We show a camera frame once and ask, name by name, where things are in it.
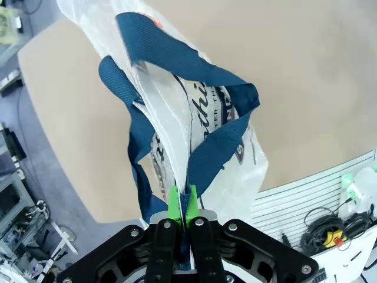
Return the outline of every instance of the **white plastic bag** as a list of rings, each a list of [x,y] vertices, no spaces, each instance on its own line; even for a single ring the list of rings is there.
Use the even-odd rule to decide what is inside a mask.
[[[145,105],[134,104],[156,130],[151,141],[151,157],[164,197],[167,201],[169,188],[174,183],[183,193],[191,152],[206,135],[237,118],[226,89],[220,88],[226,100],[224,106],[214,87],[186,81],[149,63],[131,66],[115,22],[115,16],[123,12],[138,12],[150,17],[166,33],[198,50],[142,0],[58,0],[58,5],[86,33],[99,55],[112,56],[138,90]],[[210,62],[200,51],[199,56]],[[224,107],[227,121],[220,117]],[[249,124],[239,151],[202,195],[204,207],[216,211],[220,221],[231,217],[246,218],[267,167],[267,159]]]

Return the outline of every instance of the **blue strap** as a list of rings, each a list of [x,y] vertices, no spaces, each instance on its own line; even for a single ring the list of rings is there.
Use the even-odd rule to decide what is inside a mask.
[[[132,64],[146,61],[185,80],[201,81],[209,86],[224,85],[229,92],[240,118],[209,134],[188,160],[187,184],[196,185],[197,194],[201,196],[240,144],[251,112],[259,105],[256,88],[231,72],[209,64],[199,57],[196,50],[172,38],[143,15],[124,13],[117,16],[117,21]],[[111,57],[103,59],[99,72],[105,85],[125,102],[132,117],[128,154],[143,218],[148,221],[154,212],[166,210],[166,205],[151,194],[146,175],[137,164],[151,150],[154,129],[132,105],[140,96]],[[186,212],[189,197],[189,194],[181,196],[183,213]]]
[[[209,134],[188,160],[187,184],[195,185],[201,196],[240,144],[251,112],[259,106],[258,92],[253,84],[200,58],[196,50],[169,36],[150,18],[128,12],[119,14],[117,21],[132,64],[149,62],[185,80],[224,85],[229,92],[240,118]]]
[[[130,142],[128,156],[132,165],[134,180],[138,189],[138,201],[143,219],[149,223],[156,212],[167,210],[167,205],[152,194],[147,175],[138,162],[151,152],[151,140],[154,128],[146,116],[132,102],[140,96],[124,72],[118,68],[110,56],[102,59],[99,74],[107,88],[119,97],[131,114]]]

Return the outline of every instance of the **yellow object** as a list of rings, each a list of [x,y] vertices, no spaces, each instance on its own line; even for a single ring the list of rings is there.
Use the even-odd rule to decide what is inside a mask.
[[[17,42],[18,33],[13,26],[16,10],[0,6],[0,44],[11,45]]]
[[[343,236],[342,230],[337,230],[335,232],[328,232],[328,238],[325,240],[325,243],[323,245],[327,248],[331,248],[332,246],[335,246],[335,241],[337,239],[341,239],[342,241],[347,240],[346,236]]]

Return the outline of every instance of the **white panel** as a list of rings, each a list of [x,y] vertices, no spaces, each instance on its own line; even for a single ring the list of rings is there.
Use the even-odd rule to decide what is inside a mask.
[[[291,245],[300,249],[301,236],[306,230],[303,220],[308,211],[318,207],[337,209],[342,175],[368,166],[373,160],[374,150],[329,170],[259,192],[248,223],[279,241],[284,233]],[[328,213],[316,210],[307,217],[307,223]]]

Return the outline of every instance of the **gray carpet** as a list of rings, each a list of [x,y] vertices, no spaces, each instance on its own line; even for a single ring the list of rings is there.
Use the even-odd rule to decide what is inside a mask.
[[[39,0],[25,0],[25,3],[32,11]],[[41,32],[59,17],[62,15],[55,1],[43,0],[38,12],[30,16],[34,34]],[[14,56],[6,66],[0,69],[0,79],[17,66],[17,57]],[[51,210],[51,218],[57,224],[70,228],[77,236],[74,246],[78,249],[79,255],[69,253],[61,260],[59,266],[64,267],[66,262],[75,262],[125,225],[130,224],[99,224],[93,220],[61,169],[48,143],[32,106],[27,86],[16,90],[8,97],[0,98],[0,121],[15,131],[28,155],[21,166],[25,169],[31,193],[37,199],[44,199],[47,202]],[[51,235],[47,246],[52,249],[58,239],[57,235]]]

